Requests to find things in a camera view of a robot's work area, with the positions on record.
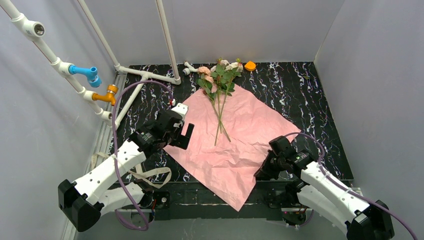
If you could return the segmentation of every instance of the brass tap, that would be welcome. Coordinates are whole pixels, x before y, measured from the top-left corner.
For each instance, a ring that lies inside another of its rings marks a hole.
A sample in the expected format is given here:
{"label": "brass tap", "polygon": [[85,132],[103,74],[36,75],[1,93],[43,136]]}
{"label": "brass tap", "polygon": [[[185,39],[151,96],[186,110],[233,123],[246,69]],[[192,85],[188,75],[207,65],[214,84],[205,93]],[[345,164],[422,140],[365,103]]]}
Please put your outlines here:
{"label": "brass tap", "polygon": [[110,103],[110,105],[115,106],[115,94],[117,94],[118,92],[118,87],[113,85],[113,84],[109,84],[109,86],[107,86],[107,91],[106,91],[106,95],[99,95],[97,93],[94,93],[91,98],[94,101],[103,101],[103,102],[107,102]]}

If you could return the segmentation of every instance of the crumpled paper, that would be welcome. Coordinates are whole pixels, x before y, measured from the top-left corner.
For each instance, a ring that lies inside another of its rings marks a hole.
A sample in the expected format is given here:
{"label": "crumpled paper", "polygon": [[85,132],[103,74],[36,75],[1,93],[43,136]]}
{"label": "crumpled paper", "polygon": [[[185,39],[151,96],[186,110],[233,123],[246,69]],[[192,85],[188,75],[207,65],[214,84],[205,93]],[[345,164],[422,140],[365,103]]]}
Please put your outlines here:
{"label": "crumpled paper", "polygon": [[[171,155],[187,172],[239,211],[255,186],[255,172],[265,160],[269,141],[300,130],[278,112],[265,105],[249,91],[238,85],[226,98],[222,123],[224,133],[214,146],[218,119],[203,90],[196,91],[183,103],[188,106],[183,133],[188,123],[194,124],[187,150],[166,146]],[[288,137],[291,142],[296,136]]]}

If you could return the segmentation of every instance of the black marble table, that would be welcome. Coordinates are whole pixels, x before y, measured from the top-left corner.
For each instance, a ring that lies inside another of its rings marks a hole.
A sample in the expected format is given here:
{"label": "black marble table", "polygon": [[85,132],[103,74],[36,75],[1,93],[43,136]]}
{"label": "black marble table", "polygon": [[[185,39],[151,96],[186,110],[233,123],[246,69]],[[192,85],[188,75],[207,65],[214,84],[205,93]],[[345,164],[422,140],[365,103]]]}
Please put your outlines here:
{"label": "black marble table", "polygon": [[[194,64],[211,67],[210,64]],[[169,65],[135,65],[132,69],[149,71],[159,75],[173,77],[173,71]],[[184,65],[178,65],[178,71],[182,73]],[[199,89],[196,81],[197,73],[181,76],[181,85],[166,85],[172,90],[177,102],[183,102],[191,94]],[[125,86],[140,81],[139,75],[128,74]],[[241,77],[234,82],[242,88],[252,92],[259,100],[266,103],[286,119],[294,123],[302,132],[315,137],[323,144],[325,149],[324,164],[332,174],[341,180],[353,180],[352,171],[346,159],[329,105],[323,88],[318,78],[317,70],[313,62],[264,62],[258,63],[253,72],[243,71]],[[132,90],[122,97],[121,107],[130,97]],[[126,117],[122,120],[117,130],[118,145],[129,137],[145,121],[155,118],[158,111],[167,108],[168,95],[156,84],[146,84],[138,94]],[[298,136],[293,145],[300,151],[307,149],[313,155],[318,156],[319,149],[310,139]],[[181,167],[165,151],[154,154],[142,163],[144,171],[159,167],[169,167],[172,170],[171,182],[197,182],[183,167]],[[290,181],[293,176],[281,174],[282,181]],[[124,175],[125,182],[130,182],[131,175]],[[161,182],[164,175],[151,177],[152,182]]]}

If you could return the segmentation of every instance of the orange object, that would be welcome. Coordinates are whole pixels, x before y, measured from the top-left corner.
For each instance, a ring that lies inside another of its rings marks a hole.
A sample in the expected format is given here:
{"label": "orange object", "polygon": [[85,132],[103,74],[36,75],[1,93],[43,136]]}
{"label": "orange object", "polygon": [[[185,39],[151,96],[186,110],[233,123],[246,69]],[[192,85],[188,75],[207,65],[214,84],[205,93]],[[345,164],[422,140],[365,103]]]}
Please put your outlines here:
{"label": "orange object", "polygon": [[109,86],[107,86],[107,92],[106,95],[99,95],[98,93],[94,93],[91,98],[94,101],[103,101],[103,102],[107,102],[110,103],[110,105],[115,106],[115,94],[117,94],[118,92],[118,87],[113,85],[113,84],[109,84]]}
{"label": "orange object", "polygon": [[252,62],[252,61],[248,61],[248,62],[244,65],[244,68],[245,68],[247,71],[253,71],[253,70],[255,70],[255,69],[256,69],[256,64],[255,64],[254,62]]}

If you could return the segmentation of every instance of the blue pipe fitting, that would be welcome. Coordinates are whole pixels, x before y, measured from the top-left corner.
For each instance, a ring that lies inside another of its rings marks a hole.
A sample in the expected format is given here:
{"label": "blue pipe fitting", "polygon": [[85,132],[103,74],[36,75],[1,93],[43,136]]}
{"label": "blue pipe fitting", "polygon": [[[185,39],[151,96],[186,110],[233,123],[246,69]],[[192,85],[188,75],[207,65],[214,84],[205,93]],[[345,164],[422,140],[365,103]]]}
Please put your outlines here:
{"label": "blue pipe fitting", "polygon": [[102,80],[97,75],[97,67],[95,66],[91,68],[82,68],[82,67],[77,67],[75,65],[70,65],[69,73],[72,75],[82,74],[86,76],[88,84],[90,84],[90,86],[92,86],[93,88],[97,88],[98,86],[100,86],[100,84],[102,84]]}

